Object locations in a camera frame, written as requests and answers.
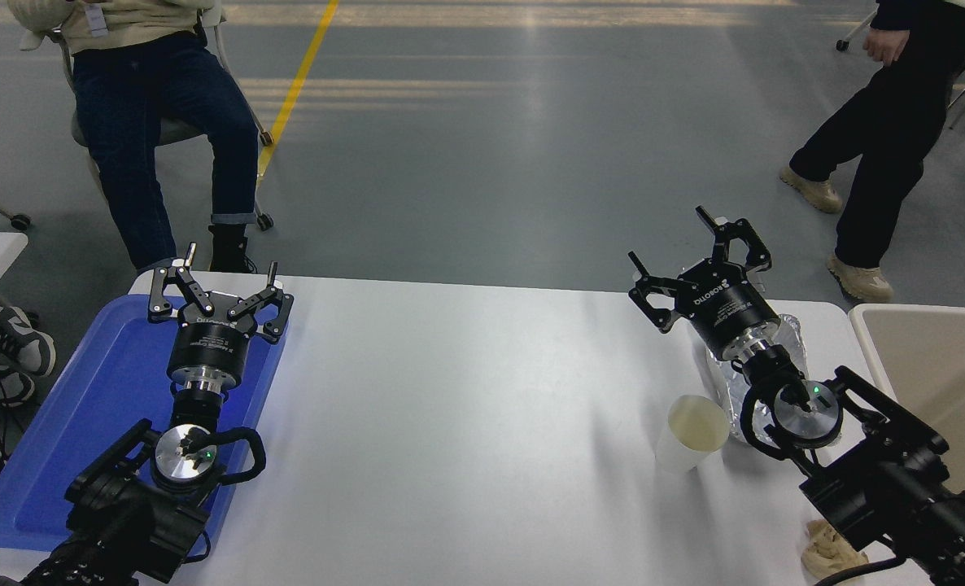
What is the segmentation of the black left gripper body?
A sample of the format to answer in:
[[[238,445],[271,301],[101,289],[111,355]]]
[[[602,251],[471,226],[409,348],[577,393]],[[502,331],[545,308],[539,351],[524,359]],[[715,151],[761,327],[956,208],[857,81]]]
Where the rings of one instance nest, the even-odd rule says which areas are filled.
[[[221,378],[226,383],[243,381],[251,334],[240,330],[249,326],[251,317],[233,322],[227,312],[240,297],[211,291],[208,303],[214,308],[207,315],[194,303],[185,304],[178,316],[180,327],[167,366],[167,374],[175,383],[194,379]]]

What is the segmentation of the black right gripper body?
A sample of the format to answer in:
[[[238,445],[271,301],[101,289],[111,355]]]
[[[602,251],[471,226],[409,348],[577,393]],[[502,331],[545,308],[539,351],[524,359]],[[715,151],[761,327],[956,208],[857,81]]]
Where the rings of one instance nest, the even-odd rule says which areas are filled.
[[[747,331],[767,339],[779,329],[779,315],[750,285],[745,267],[703,260],[679,275],[684,282],[676,311],[692,323],[698,336],[720,361],[735,359],[731,346]]]

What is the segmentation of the person's hand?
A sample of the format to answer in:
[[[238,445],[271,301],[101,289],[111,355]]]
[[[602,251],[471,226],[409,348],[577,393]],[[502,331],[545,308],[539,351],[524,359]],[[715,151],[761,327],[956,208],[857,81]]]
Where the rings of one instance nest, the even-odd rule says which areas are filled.
[[[862,49],[873,62],[885,67],[892,66],[902,56],[910,38],[910,30],[884,30],[870,28],[863,40]]]

